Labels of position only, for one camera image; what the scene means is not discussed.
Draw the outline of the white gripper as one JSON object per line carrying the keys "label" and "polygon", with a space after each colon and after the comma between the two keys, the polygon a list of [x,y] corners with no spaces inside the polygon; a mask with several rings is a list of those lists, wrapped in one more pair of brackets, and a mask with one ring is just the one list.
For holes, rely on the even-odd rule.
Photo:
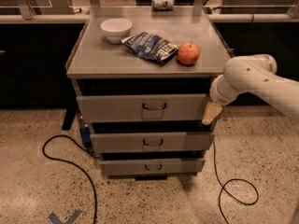
{"label": "white gripper", "polygon": [[206,104],[202,118],[204,125],[210,125],[223,110],[222,105],[228,105],[233,102],[239,95],[239,92],[231,86],[224,75],[219,75],[212,81],[209,94],[213,102]]}

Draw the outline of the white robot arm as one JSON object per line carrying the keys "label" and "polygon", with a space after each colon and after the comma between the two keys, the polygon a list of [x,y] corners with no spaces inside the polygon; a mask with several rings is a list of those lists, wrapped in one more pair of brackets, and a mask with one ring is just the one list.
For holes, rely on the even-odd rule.
{"label": "white robot arm", "polygon": [[299,121],[299,82],[276,75],[276,60],[267,54],[237,56],[229,59],[223,73],[211,83],[202,118],[209,125],[222,109],[238,95],[249,92],[282,114]]}

